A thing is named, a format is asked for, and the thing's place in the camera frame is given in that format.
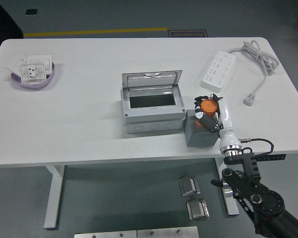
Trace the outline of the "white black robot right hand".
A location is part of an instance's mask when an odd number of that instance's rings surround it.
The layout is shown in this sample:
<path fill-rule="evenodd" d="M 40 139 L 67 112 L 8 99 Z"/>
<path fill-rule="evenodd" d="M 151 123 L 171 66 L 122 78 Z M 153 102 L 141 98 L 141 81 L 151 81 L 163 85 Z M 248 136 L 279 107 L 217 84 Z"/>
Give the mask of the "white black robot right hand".
<path fill-rule="evenodd" d="M 225 155 L 241 153 L 241 142 L 235 136 L 226 99 L 216 94 L 195 98 L 195 121 L 211 133 L 218 133 L 220 152 Z"/>

